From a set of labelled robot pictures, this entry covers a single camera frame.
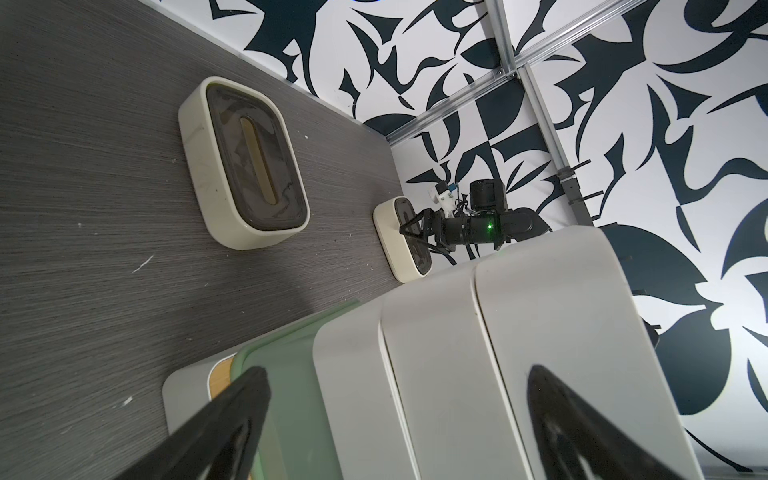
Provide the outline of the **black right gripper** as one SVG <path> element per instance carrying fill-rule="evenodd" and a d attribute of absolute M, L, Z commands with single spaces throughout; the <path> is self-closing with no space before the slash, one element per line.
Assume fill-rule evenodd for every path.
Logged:
<path fill-rule="evenodd" d="M 453 251 L 456 246 L 490 244 L 498 251 L 504 244 L 521 242 L 552 231 L 528 207 L 511 209 L 499 180 L 475 180 L 468 199 L 455 204 L 451 215 L 444 208 L 424 209 L 399 227 L 399 233 L 430 252 Z"/>

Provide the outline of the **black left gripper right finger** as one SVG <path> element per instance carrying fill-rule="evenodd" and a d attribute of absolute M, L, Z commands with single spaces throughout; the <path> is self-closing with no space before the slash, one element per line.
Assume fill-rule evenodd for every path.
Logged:
<path fill-rule="evenodd" d="M 527 381 L 532 427 L 548 479 L 678 479 L 547 367 Z"/>

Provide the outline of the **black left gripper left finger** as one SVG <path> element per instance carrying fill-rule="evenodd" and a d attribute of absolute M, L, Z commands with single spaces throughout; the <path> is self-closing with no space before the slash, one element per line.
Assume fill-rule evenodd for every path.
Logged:
<path fill-rule="evenodd" d="M 251 367 L 120 479 L 247 479 L 271 399 L 267 371 Z"/>

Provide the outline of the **green tissue box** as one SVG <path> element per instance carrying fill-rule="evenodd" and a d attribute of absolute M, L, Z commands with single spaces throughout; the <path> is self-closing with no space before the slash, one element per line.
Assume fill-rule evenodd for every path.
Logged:
<path fill-rule="evenodd" d="M 245 345 L 233 357 L 231 380 L 251 367 L 262 367 L 271 389 L 252 479 L 342 477 L 313 345 L 321 327 L 361 304 L 353 299 L 305 317 Z"/>

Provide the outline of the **white box grey lid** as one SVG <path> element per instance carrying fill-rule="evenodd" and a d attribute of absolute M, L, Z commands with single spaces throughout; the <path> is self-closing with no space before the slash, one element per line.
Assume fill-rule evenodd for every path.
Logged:
<path fill-rule="evenodd" d="M 548 479 L 527 403 L 547 367 L 644 450 L 680 475 L 701 468 L 617 256 L 592 227 L 569 227 L 481 262 L 475 288 L 532 475 Z"/>

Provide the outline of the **white box bamboo lid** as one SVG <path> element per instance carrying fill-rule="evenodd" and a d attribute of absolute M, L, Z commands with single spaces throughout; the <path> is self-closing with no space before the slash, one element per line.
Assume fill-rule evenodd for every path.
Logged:
<path fill-rule="evenodd" d="M 393 290 L 381 325 L 421 477 L 530 478 L 474 264 Z"/>
<path fill-rule="evenodd" d="M 313 362 L 345 479 L 418 479 L 382 330 L 382 297 L 320 328 Z"/>
<path fill-rule="evenodd" d="M 232 382 L 234 349 L 174 371 L 164 382 L 162 399 L 169 434 L 218 396 Z"/>

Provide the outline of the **white box bamboo lid front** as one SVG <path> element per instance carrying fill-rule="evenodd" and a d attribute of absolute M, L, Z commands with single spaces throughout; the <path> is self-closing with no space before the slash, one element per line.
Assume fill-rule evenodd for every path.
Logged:
<path fill-rule="evenodd" d="M 169 434 L 218 396 L 232 382 L 234 349 L 174 371 L 164 382 L 162 399 Z"/>

